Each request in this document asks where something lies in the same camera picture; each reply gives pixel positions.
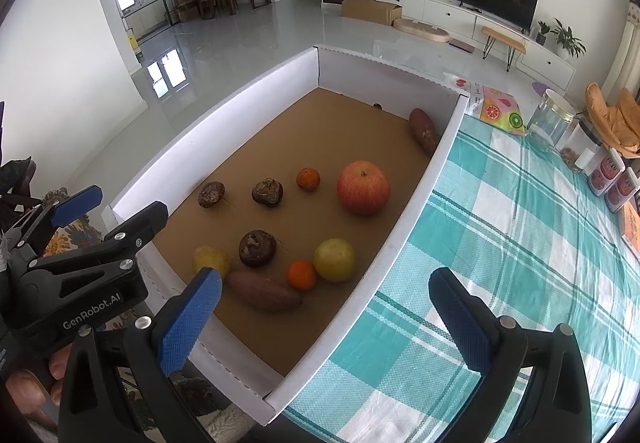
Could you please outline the person's left hand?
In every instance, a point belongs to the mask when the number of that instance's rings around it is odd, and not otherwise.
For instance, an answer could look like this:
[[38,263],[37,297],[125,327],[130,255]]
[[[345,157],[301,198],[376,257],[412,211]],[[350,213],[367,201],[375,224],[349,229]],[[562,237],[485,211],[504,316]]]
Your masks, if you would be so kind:
[[31,371],[26,371],[26,369],[14,371],[6,381],[6,389],[8,389],[20,412],[27,419],[53,432],[58,429],[58,423],[42,407],[60,406],[70,350],[72,350],[72,346],[66,345],[65,348],[51,356],[49,371],[55,379],[55,384],[52,385],[51,391],[48,393],[44,392],[44,387],[39,379]]

